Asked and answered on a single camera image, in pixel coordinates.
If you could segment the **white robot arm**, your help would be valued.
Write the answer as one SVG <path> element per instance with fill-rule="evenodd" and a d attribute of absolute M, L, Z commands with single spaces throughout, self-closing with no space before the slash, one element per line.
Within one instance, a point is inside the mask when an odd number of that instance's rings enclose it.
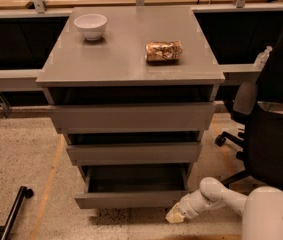
<path fill-rule="evenodd" d="M 225 187 L 212 177 L 182 197 L 167 213 L 173 223 L 191 220 L 206 210 L 228 206 L 242 217 L 242 240 L 283 240 L 283 191 L 269 186 L 244 195 Z"/>

